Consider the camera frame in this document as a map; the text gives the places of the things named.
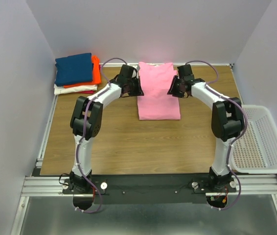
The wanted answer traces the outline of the pink t shirt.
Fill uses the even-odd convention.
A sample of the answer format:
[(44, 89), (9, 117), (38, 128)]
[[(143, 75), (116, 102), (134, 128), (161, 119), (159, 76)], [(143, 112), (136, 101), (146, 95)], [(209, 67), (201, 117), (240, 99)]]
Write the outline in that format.
[(180, 120), (179, 100), (167, 94), (177, 74), (172, 63), (159, 66), (139, 62), (143, 96), (138, 97), (139, 120)]

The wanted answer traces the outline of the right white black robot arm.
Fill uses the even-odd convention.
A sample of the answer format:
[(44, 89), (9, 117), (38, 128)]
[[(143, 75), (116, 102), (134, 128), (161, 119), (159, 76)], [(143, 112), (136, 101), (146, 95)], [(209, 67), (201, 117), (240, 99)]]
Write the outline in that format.
[(223, 95), (201, 78), (195, 78), (191, 65), (177, 67), (168, 95), (195, 97), (211, 108), (211, 130), (216, 138), (215, 157), (204, 185), (217, 192), (232, 181), (231, 149), (247, 128), (247, 117), (239, 98)]

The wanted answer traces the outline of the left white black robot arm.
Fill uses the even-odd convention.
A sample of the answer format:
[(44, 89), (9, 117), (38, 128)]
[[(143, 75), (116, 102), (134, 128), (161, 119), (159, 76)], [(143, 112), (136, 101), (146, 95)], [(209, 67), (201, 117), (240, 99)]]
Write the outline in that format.
[(127, 64), (122, 65), (119, 74), (109, 80), (103, 89), (88, 97), (80, 96), (76, 100), (70, 120), (75, 141), (75, 156), (69, 174), (69, 189), (86, 193), (93, 187), (93, 141), (100, 131), (104, 108), (123, 95), (144, 95), (137, 68)]

